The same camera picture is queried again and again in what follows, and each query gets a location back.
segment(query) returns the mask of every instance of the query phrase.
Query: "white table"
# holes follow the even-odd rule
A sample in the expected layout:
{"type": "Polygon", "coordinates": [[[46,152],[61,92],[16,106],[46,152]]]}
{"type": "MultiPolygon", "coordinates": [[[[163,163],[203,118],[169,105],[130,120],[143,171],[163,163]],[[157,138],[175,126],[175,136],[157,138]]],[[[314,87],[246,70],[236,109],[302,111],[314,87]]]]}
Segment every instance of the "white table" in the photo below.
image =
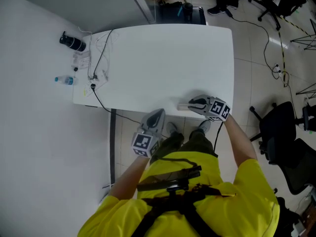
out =
{"type": "MultiPolygon", "coordinates": [[[[92,35],[90,74],[101,55],[107,32],[92,35]]],[[[84,38],[89,43],[90,36],[84,38]]],[[[105,57],[97,71],[109,68],[109,81],[96,93],[106,108],[151,112],[164,108],[167,115],[201,118],[178,111],[199,94],[216,96],[233,105],[234,52],[230,29],[162,24],[121,28],[112,31],[105,57]]],[[[87,69],[76,72],[75,104],[100,107],[94,94],[84,96],[87,69]]]]}

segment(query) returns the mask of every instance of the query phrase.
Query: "sneaker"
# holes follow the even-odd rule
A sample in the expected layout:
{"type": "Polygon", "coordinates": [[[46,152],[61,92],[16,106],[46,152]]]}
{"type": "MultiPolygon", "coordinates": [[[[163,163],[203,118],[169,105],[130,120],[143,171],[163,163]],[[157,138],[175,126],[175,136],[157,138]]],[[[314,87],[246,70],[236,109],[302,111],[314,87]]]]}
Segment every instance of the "sneaker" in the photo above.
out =
{"type": "Polygon", "coordinates": [[[235,3],[230,2],[229,0],[228,0],[228,2],[227,2],[227,6],[233,8],[233,9],[235,9],[235,10],[238,9],[238,3],[235,4],[235,3]]]}
{"type": "Polygon", "coordinates": [[[225,10],[221,10],[220,7],[215,6],[213,8],[208,9],[207,13],[210,14],[210,15],[218,15],[218,14],[221,14],[221,13],[225,13],[225,10]]]}
{"type": "Polygon", "coordinates": [[[197,128],[197,130],[203,130],[204,134],[206,134],[211,128],[211,121],[204,120],[197,128]]]}
{"type": "Polygon", "coordinates": [[[174,132],[179,133],[177,126],[174,123],[171,123],[171,122],[167,123],[166,130],[167,130],[167,133],[169,135],[173,134],[174,132]]]}

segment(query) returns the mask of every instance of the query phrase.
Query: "black shoe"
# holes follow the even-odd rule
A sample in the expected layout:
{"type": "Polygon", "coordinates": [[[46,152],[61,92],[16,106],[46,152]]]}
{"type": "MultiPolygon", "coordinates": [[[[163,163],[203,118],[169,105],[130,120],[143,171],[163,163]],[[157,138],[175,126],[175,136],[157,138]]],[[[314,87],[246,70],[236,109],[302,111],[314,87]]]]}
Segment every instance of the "black shoe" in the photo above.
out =
{"type": "Polygon", "coordinates": [[[220,7],[215,6],[213,8],[208,9],[207,13],[210,14],[210,15],[218,15],[218,14],[221,14],[221,13],[225,13],[225,10],[222,10],[222,9],[220,9],[220,7]]]}
{"type": "Polygon", "coordinates": [[[231,7],[231,8],[236,10],[236,9],[238,9],[238,2],[237,3],[233,3],[233,2],[228,0],[227,6],[229,6],[229,7],[231,7]]]}

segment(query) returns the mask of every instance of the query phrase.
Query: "metal stand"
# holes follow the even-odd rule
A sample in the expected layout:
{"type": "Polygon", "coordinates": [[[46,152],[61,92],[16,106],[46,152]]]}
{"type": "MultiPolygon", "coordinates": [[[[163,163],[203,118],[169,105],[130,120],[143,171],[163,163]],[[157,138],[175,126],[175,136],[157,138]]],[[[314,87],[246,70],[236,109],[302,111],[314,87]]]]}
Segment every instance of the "metal stand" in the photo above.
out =
{"type": "Polygon", "coordinates": [[[316,98],[316,89],[307,90],[307,89],[313,87],[314,85],[316,85],[316,83],[312,84],[311,86],[307,87],[306,89],[303,89],[303,90],[297,92],[296,95],[312,93],[312,95],[309,97],[309,99],[316,98]]]}
{"type": "Polygon", "coordinates": [[[295,43],[299,43],[299,44],[303,44],[303,45],[306,45],[307,47],[304,48],[304,50],[316,50],[316,45],[312,45],[312,43],[316,40],[316,35],[313,34],[313,35],[307,35],[305,37],[301,37],[301,38],[298,38],[298,39],[293,39],[291,40],[291,42],[295,42],[295,43]],[[314,38],[312,39],[304,39],[304,38],[307,38],[307,37],[313,37],[315,36],[314,38]]]}

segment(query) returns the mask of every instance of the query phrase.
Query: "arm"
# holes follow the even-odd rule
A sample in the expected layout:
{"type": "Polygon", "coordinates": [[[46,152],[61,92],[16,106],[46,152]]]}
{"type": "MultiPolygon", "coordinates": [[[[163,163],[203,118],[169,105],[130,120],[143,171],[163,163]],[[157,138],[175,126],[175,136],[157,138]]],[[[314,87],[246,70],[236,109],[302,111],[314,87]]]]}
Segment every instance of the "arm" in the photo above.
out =
{"type": "Polygon", "coordinates": [[[124,174],[115,182],[109,195],[119,200],[131,199],[148,161],[149,158],[137,157],[132,165],[128,167],[124,174]]]}
{"type": "Polygon", "coordinates": [[[230,114],[224,124],[231,140],[237,166],[239,167],[248,159],[257,159],[250,140],[230,114]]]}

